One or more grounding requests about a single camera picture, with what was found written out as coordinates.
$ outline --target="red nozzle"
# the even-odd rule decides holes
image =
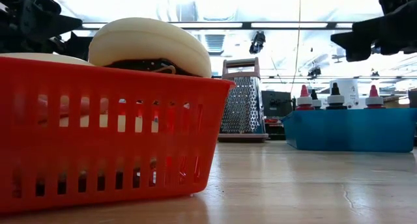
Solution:
[[[371,86],[371,91],[369,92],[369,97],[379,97],[377,87],[375,85]]]
[[[303,85],[301,87],[301,95],[300,95],[300,97],[308,97],[308,90],[307,90],[307,87],[305,85]]]

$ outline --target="basket rim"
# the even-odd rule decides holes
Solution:
[[[160,81],[165,80],[175,80],[175,81],[191,81],[196,83],[201,83],[202,81],[207,84],[215,84],[219,85],[220,83],[223,85],[229,85],[230,88],[235,88],[236,84],[233,81],[229,81],[226,79],[213,79],[213,78],[206,78],[206,77],[193,77],[193,76],[184,76],[184,75],[169,75],[169,74],[161,74],[155,72],[146,72],[146,71],[137,71],[137,70],[124,70],[120,68],[108,68],[102,66],[88,66],[82,64],[67,64],[67,63],[56,63],[56,62],[49,62],[49,61],[38,61],[38,60],[30,60],[30,59],[19,59],[13,57],[0,57],[0,63],[5,64],[7,62],[13,63],[20,63],[20,64],[27,64],[27,63],[35,63],[37,66],[40,65],[51,65],[58,64],[61,70],[68,70],[70,72],[76,71],[88,71],[88,72],[100,72],[100,73],[107,73],[107,74],[115,74],[115,75],[129,75],[129,76],[136,76],[140,78],[149,77],[149,78],[158,78]]]

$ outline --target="ceiling light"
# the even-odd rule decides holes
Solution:
[[[106,23],[84,23],[84,29],[101,29]]]
[[[336,24],[336,28],[346,28],[346,29],[352,29],[353,23],[340,23]]]
[[[203,23],[171,23],[172,25],[175,25],[180,28],[204,28],[204,29],[210,29],[210,28],[241,28],[242,23],[235,23],[235,22],[203,22]]]
[[[315,23],[252,23],[252,28],[325,28],[326,22]]]

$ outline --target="table surface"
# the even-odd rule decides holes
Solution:
[[[166,201],[21,214],[0,223],[416,223],[413,153],[219,144],[205,191]]]

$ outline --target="blue container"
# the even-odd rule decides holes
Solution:
[[[417,109],[293,111],[282,121],[300,150],[410,152]]]

